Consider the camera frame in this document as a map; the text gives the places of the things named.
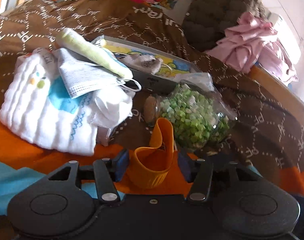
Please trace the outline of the brown PF patterned blanket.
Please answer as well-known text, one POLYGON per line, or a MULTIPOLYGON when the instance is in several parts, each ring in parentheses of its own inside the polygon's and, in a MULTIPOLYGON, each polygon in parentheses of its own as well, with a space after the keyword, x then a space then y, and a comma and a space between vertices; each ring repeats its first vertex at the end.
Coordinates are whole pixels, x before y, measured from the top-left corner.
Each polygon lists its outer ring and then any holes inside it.
POLYGON ((304 125, 264 85, 189 46, 133 0, 30 0, 0 15, 0 239, 304 239, 304 125), (131 112, 98 140, 102 67, 56 38, 101 35, 173 56, 136 72, 131 112))

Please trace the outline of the pink cloth pile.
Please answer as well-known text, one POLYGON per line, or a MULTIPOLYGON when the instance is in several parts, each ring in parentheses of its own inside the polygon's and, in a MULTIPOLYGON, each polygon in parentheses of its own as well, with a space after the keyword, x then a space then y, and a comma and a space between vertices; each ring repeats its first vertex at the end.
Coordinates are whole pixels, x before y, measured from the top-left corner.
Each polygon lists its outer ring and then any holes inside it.
POLYGON ((244 12, 237 25, 226 28, 225 37, 206 53, 238 72, 248 74, 259 64, 285 85, 298 82, 296 69, 271 22, 244 12))

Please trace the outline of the wet wipes packet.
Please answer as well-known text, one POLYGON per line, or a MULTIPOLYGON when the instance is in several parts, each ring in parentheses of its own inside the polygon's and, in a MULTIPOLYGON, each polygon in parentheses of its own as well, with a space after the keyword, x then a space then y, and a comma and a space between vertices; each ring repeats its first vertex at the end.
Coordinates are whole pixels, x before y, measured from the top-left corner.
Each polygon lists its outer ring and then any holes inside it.
POLYGON ((177 74, 172 80, 177 83, 191 83, 206 92, 214 92, 215 90, 211 75, 205 72, 177 74))

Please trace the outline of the orange silicone cup sleeve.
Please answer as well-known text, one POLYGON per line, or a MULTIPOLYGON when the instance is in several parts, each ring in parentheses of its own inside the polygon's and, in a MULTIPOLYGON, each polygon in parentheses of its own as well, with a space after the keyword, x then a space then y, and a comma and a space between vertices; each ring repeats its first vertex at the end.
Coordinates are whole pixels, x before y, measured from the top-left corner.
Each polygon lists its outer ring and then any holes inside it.
POLYGON ((165 180, 173 163, 174 134, 172 123, 157 119, 148 147, 139 147, 130 155, 127 173, 140 189, 153 189, 165 180))

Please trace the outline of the white quilted baby towel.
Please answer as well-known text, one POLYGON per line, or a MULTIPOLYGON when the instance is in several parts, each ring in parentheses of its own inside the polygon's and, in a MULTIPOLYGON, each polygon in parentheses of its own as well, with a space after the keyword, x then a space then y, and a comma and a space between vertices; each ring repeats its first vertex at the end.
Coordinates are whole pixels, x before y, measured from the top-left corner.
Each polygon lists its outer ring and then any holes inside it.
POLYGON ((70 98, 53 52, 20 56, 5 93, 0 122, 41 148, 91 156, 131 116, 132 96, 117 86, 70 98))

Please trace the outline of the grey tray with cartoon picture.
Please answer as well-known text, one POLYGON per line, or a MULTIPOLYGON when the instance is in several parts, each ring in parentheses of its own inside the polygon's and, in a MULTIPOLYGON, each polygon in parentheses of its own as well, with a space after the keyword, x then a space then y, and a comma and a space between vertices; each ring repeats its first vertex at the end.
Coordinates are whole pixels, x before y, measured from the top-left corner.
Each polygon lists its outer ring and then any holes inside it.
POLYGON ((200 72, 193 63, 163 51, 120 38, 101 35, 92 44, 111 51, 131 69, 142 87, 157 94, 168 94, 176 86, 176 76, 200 72))

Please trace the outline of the glass jar of green stars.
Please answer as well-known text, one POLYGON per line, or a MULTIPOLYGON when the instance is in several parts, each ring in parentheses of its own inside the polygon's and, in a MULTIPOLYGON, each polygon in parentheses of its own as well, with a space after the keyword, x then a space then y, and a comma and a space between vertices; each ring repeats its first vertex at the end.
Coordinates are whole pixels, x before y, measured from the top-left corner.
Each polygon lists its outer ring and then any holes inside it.
POLYGON ((236 113, 223 102, 216 88, 206 92, 185 82, 178 83, 168 96, 147 97, 143 115, 150 125, 159 118, 169 120, 174 138, 189 150, 201 149, 208 142, 221 142, 237 121, 236 113))

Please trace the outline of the brown quilted jacket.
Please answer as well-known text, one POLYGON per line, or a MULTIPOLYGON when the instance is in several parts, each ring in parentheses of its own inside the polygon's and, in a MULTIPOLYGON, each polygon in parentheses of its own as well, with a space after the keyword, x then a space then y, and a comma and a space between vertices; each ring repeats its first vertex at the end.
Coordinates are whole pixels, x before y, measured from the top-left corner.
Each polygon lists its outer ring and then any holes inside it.
POLYGON ((193 0, 182 23, 187 42, 201 52, 214 48, 225 29, 236 26, 248 11, 267 18, 262 0, 193 0))

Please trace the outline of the white face mask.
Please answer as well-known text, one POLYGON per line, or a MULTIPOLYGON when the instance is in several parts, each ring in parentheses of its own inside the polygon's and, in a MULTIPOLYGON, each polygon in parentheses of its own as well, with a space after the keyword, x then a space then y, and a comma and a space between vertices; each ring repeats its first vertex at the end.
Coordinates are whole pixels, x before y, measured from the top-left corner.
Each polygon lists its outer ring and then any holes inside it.
POLYGON ((53 54, 57 58, 57 67, 63 84, 72 99, 95 90, 117 86, 132 92, 139 92, 142 89, 138 81, 123 79, 67 48, 59 48, 53 54))

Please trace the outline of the yellow-green towel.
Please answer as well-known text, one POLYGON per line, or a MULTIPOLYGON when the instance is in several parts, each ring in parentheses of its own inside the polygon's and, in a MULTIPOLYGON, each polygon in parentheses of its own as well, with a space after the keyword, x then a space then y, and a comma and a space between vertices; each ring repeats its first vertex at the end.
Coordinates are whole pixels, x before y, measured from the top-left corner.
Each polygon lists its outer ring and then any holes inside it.
POLYGON ((80 34, 71 28, 64 28, 55 38, 56 43, 117 74, 123 80, 133 78, 132 71, 114 54, 104 47, 99 47, 86 41, 80 34))

